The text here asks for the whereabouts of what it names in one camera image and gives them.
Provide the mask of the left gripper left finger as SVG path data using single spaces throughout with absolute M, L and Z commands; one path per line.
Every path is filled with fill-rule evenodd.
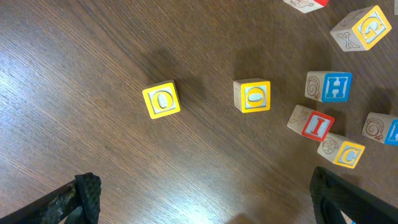
M 75 179 L 1 218 L 1 223 L 94 223 L 100 215 L 101 179 L 93 173 Z

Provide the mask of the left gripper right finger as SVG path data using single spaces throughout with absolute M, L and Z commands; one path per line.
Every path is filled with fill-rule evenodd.
M 343 215 L 355 223 L 397 224 L 397 208 L 324 167 L 314 169 L 310 194 L 317 224 L 344 223 Z

